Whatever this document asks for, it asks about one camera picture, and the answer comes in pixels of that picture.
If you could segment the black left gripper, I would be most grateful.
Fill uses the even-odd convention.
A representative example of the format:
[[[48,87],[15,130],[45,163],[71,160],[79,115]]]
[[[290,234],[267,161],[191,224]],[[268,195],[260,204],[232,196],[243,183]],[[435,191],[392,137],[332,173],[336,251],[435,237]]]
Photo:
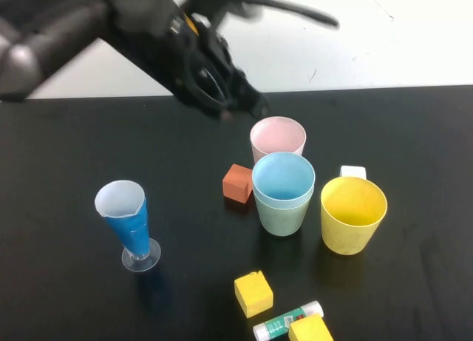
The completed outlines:
[[[234,66],[225,39],[178,7],[154,11],[147,21],[147,74],[213,120],[233,119],[215,108],[268,117],[266,97]]]

